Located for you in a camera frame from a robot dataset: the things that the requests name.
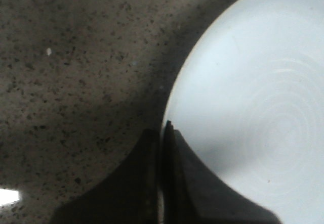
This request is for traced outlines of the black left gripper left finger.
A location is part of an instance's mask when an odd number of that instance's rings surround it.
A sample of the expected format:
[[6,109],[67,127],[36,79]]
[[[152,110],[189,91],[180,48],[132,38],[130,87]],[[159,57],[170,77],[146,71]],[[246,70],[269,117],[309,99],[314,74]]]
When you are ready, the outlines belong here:
[[159,135],[146,129],[103,182],[55,210],[50,223],[157,223]]

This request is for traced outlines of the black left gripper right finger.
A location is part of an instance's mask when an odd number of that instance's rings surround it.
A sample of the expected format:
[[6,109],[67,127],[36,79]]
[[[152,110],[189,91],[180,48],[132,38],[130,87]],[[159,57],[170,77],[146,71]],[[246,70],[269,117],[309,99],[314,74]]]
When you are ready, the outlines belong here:
[[161,141],[165,223],[280,223],[221,181],[168,121]]

